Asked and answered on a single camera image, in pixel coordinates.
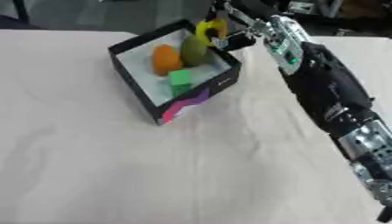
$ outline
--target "robotic arm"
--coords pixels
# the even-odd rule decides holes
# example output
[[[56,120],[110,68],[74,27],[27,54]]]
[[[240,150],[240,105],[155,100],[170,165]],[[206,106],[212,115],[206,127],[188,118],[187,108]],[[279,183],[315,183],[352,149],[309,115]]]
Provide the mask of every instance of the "robotic arm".
[[[245,29],[222,38],[213,25],[198,25],[210,46],[232,51],[257,38],[278,64],[291,92],[309,117],[336,144],[354,174],[384,209],[378,221],[392,220],[392,132],[372,110],[363,86],[324,45],[317,44],[295,20],[268,6],[245,0],[215,0],[205,21],[225,11]]]

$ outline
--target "colorful stripe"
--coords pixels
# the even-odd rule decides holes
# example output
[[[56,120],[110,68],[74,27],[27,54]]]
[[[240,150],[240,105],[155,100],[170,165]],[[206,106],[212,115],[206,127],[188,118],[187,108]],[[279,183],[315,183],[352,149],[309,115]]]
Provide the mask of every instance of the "colorful stripe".
[[[204,102],[205,100],[208,99],[210,95],[210,90],[207,88],[206,90],[203,90],[199,96],[192,98],[192,99],[186,99],[183,101],[176,101],[174,102],[171,107],[169,107],[164,114],[162,115],[162,120],[164,123],[170,122],[174,116],[183,108],[186,106],[191,106],[191,105],[196,105]]]

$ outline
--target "black leg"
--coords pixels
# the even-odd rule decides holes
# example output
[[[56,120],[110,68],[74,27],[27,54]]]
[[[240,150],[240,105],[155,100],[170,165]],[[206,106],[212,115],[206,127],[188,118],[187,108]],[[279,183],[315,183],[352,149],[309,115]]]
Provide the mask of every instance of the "black leg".
[[[12,0],[12,1],[14,2],[15,9],[17,10],[17,15],[19,16],[19,19],[22,22],[29,24],[30,18],[25,6],[25,0]]]

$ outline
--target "white fabric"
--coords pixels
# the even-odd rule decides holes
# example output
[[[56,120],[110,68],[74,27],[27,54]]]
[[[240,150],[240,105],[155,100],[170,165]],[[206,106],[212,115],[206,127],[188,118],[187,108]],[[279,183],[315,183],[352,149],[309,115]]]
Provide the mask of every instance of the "white fabric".
[[[376,223],[262,45],[238,85],[158,127],[109,60],[130,36],[0,31],[0,223]],[[322,40],[392,123],[389,40]]]

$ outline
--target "floor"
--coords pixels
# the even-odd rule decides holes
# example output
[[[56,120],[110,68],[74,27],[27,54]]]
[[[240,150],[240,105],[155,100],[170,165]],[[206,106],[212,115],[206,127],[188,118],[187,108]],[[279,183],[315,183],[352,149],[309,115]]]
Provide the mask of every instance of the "floor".
[[[54,30],[119,31],[141,34],[174,20],[199,21],[211,0],[25,0],[31,22]],[[15,17],[11,0],[0,14]]]

